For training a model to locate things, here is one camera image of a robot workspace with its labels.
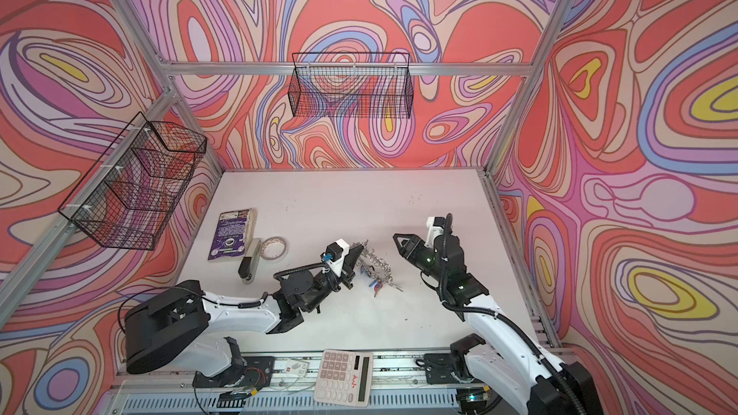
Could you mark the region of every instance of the black wire basket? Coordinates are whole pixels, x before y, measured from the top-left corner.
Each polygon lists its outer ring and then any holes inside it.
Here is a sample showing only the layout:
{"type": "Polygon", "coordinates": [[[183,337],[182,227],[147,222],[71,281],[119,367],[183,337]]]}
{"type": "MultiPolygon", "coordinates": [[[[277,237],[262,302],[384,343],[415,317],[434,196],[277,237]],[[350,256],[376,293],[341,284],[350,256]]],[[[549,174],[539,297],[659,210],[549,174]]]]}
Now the black wire basket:
{"type": "Polygon", "coordinates": [[[95,165],[58,211],[101,247],[151,251],[187,190],[208,140],[163,121],[146,121],[135,135],[130,147],[71,216],[62,209],[69,207],[67,200],[95,165]]]}
{"type": "Polygon", "coordinates": [[[292,53],[292,115],[410,118],[410,60],[405,52],[292,53]]]}

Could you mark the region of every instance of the slotted blue panel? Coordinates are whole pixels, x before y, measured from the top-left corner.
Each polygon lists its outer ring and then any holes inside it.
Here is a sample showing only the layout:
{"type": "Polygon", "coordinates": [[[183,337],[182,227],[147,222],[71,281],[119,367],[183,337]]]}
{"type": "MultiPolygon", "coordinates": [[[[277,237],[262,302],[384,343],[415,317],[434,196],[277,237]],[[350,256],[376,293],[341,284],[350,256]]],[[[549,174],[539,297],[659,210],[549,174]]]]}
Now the slotted blue panel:
{"type": "MultiPolygon", "coordinates": [[[[229,406],[217,407],[218,394],[198,394],[202,407],[208,412],[281,412],[292,410],[351,410],[344,405],[332,405],[313,401],[313,392],[260,392],[242,401],[232,401],[229,406]]],[[[369,396],[369,407],[376,409],[403,408],[457,408],[456,390],[429,389],[377,389],[369,396]]],[[[131,394],[125,401],[123,413],[201,413],[191,393],[131,394]]]]}

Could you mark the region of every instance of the metal chain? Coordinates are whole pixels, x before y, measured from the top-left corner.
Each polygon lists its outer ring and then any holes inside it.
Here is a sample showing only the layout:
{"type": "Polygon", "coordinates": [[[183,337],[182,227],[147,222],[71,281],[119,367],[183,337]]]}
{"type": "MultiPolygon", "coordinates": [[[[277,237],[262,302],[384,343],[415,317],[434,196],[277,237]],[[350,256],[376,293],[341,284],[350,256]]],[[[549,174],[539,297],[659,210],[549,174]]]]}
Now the metal chain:
{"type": "Polygon", "coordinates": [[[394,287],[401,292],[402,289],[392,282],[392,268],[389,263],[374,254],[374,249],[369,247],[368,240],[364,241],[364,243],[355,242],[351,245],[351,248],[358,247],[359,245],[364,247],[361,255],[359,255],[359,263],[364,267],[364,272],[366,272],[373,280],[380,281],[383,284],[394,287]]]}

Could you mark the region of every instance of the purple package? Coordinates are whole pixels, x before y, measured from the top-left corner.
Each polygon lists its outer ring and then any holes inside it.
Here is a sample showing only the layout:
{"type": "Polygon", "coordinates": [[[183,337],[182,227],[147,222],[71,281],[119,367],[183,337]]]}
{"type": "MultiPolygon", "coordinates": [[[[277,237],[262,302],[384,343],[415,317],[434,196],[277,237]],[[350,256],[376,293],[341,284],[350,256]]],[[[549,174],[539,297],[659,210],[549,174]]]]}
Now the purple package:
{"type": "Polygon", "coordinates": [[[208,260],[222,256],[243,256],[251,243],[255,217],[256,211],[253,208],[222,213],[218,217],[208,260]]]}

